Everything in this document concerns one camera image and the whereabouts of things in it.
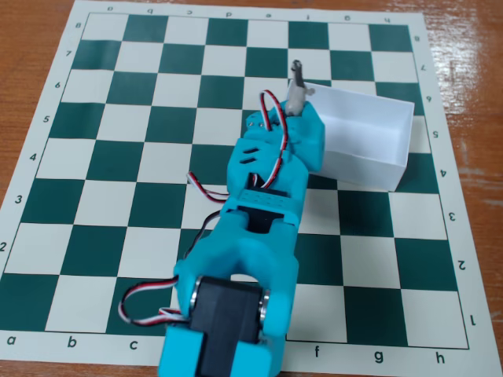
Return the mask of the cyan gripper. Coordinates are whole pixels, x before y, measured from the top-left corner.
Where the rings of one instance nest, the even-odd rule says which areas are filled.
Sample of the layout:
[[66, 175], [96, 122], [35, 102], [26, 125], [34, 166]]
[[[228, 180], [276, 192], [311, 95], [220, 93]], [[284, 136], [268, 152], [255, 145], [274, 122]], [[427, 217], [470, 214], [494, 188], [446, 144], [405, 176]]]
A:
[[[305, 192], [308, 171], [318, 172], [325, 153], [325, 124], [307, 101], [299, 116], [287, 118], [285, 103], [274, 100], [269, 113], [272, 130], [264, 126], [260, 112], [246, 119], [227, 166], [227, 189], [241, 192]], [[286, 148], [281, 150], [283, 130], [288, 128]]]

